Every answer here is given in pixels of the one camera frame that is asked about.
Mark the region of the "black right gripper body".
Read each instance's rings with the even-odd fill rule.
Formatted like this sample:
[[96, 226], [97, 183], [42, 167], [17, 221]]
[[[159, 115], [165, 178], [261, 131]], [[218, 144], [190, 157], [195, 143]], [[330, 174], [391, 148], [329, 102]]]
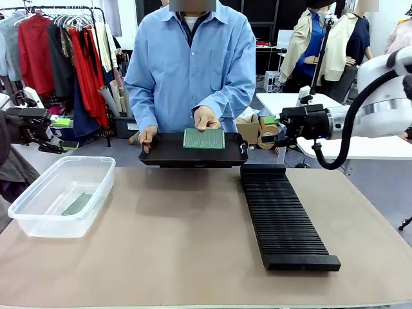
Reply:
[[292, 140], [299, 137], [307, 140], [327, 138], [332, 132], [330, 111], [322, 104], [284, 108], [279, 122], [286, 128], [285, 136]]

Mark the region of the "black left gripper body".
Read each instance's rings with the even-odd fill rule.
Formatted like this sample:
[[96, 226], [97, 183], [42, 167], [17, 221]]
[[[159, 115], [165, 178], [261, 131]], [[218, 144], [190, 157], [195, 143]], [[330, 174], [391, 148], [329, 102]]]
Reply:
[[50, 115], [42, 108], [8, 108], [5, 120], [12, 144], [50, 141]]

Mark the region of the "person's left hand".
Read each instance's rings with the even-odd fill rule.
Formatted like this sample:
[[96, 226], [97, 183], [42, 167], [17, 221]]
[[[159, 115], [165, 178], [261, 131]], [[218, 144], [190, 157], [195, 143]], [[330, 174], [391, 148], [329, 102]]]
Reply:
[[221, 124], [212, 109], [207, 106], [200, 106], [194, 112], [195, 128], [198, 131], [206, 129], [220, 129]]

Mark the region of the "person's right hand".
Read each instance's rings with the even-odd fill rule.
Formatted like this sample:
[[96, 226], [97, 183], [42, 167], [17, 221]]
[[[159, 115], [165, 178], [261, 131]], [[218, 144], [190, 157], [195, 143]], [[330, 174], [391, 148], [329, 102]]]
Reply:
[[153, 138], [157, 135], [158, 128], [156, 126], [147, 126], [139, 134], [139, 142], [145, 153], [148, 153], [151, 149], [151, 143]]

